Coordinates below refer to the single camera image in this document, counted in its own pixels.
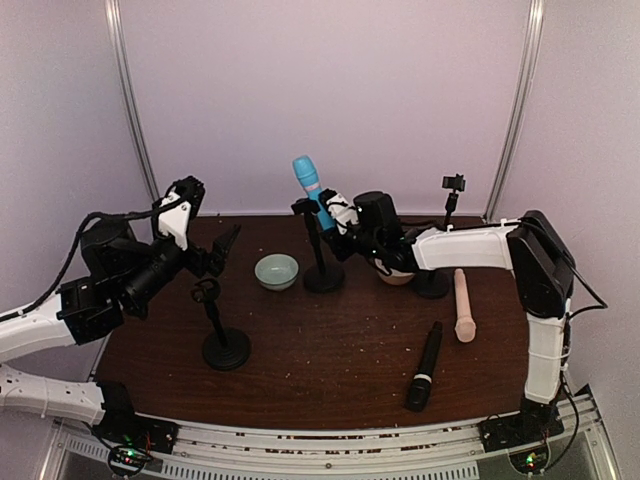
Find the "blue toy microphone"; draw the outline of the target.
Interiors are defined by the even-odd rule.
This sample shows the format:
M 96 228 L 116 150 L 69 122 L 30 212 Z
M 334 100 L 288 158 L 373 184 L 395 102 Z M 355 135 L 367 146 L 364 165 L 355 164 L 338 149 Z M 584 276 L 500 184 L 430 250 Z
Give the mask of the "blue toy microphone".
M 305 191 L 307 197 L 314 201 L 319 207 L 319 210 L 316 213 L 316 218 L 318 219 L 322 230 L 328 231 L 336 228 L 337 224 L 335 220 L 320 202 L 320 194 L 323 189 L 312 159 L 307 155 L 300 156 L 293 160 L 292 166 L 295 177 L 302 189 Z

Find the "tall black microphone stand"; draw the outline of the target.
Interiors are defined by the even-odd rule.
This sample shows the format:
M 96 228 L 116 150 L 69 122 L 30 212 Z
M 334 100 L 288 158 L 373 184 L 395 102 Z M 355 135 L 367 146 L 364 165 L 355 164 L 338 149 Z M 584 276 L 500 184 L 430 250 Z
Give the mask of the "tall black microphone stand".
M 295 215 L 302 215 L 304 218 L 309 243 L 315 258 L 315 265 L 304 272 L 304 288 L 317 294 L 338 290 L 344 284 L 345 272 L 341 265 L 337 263 L 327 264 L 324 260 L 320 232 L 316 221 L 319 205 L 309 198 L 300 198 L 291 205 L 291 209 Z

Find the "short black microphone stand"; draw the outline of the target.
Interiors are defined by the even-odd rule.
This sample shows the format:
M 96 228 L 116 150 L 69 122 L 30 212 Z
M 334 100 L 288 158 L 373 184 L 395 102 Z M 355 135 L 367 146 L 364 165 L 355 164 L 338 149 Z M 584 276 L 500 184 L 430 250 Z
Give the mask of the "short black microphone stand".
M 213 332 L 202 344 L 202 357 L 205 363 L 216 371 L 232 371 L 248 361 L 251 342 L 243 331 L 222 325 L 217 305 L 220 292 L 221 288 L 216 279 L 205 278 L 194 285 L 191 297 L 204 308 L 213 326 Z

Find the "black handheld microphone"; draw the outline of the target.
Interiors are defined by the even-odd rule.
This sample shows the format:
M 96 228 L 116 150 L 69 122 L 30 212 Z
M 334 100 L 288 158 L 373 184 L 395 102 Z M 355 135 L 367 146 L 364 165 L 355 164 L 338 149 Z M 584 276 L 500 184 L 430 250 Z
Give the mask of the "black handheld microphone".
M 427 335 L 420 364 L 406 396 L 405 408 L 411 412 L 422 412 L 428 403 L 442 336 L 443 324 L 440 321 L 435 321 Z

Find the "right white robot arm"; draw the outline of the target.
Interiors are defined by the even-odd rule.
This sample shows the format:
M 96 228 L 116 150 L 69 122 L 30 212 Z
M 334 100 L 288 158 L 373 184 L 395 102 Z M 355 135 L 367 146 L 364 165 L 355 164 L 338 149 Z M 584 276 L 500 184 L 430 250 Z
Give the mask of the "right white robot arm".
M 530 210 L 497 224 L 406 231 L 387 193 L 365 192 L 348 201 L 325 189 L 319 202 L 331 218 L 324 235 L 339 260 L 359 254 L 384 275 L 457 268 L 510 272 L 529 328 L 524 396 L 537 404 L 556 397 L 566 361 L 575 261 L 542 212 Z

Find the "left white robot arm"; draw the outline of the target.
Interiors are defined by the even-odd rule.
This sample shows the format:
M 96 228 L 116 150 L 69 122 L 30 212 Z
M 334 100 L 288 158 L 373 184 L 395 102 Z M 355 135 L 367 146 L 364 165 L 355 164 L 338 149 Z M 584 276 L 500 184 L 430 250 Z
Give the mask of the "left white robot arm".
M 109 336 L 125 317 L 144 319 L 150 301 L 183 270 L 201 279 L 219 276 L 240 228 L 195 245 L 189 226 L 205 196 L 193 176 L 174 181 L 146 211 L 92 212 L 70 249 L 86 276 L 65 281 L 68 256 L 51 286 L 33 302 L 1 316 L 1 406 L 91 426 L 131 419 L 136 412 L 117 382 L 74 383 L 26 374 L 9 361 L 55 347 L 82 346 Z

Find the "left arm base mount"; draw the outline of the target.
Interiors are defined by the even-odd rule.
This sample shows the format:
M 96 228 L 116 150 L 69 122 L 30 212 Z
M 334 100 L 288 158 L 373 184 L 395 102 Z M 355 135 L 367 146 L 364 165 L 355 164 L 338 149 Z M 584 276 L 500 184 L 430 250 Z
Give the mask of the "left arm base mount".
M 107 448 L 107 466 L 117 478 L 130 479 L 152 463 L 154 453 L 171 454 L 179 432 L 177 423 L 138 414 L 126 387 L 97 382 L 104 413 L 89 432 Z

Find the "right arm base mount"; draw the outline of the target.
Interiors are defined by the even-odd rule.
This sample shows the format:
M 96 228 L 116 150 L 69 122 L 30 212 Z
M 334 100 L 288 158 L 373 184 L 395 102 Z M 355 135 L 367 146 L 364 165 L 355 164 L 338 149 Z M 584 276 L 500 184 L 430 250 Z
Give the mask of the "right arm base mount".
M 516 413 L 490 415 L 481 421 L 478 430 L 484 452 L 505 451 L 517 473 L 541 475 L 551 465 L 551 438 L 565 431 L 557 407 L 560 394 L 548 404 L 523 397 Z

